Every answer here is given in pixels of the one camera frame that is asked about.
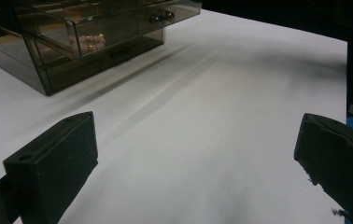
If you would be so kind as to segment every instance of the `drawer handle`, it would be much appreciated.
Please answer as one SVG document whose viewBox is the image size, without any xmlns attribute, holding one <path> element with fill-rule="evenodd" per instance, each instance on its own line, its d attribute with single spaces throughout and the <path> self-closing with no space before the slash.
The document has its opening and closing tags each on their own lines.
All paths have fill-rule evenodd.
<svg viewBox="0 0 353 224">
<path fill-rule="evenodd" d="M 165 10 L 163 13 L 156 15 L 152 14 L 150 17 L 150 23 L 154 25 L 164 25 L 166 21 L 174 22 L 175 15 L 174 13 Z"/>
</svg>

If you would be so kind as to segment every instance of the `white table surface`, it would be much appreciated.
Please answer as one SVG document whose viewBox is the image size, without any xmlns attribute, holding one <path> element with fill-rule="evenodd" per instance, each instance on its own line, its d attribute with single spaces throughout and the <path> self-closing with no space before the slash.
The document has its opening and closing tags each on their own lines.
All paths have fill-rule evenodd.
<svg viewBox="0 0 353 224">
<path fill-rule="evenodd" d="M 346 121 L 346 42 L 203 10 L 51 97 L 0 69 L 0 177 L 7 156 L 84 111 L 99 164 L 61 223 L 343 223 L 293 150 L 305 112 Z"/>
</svg>

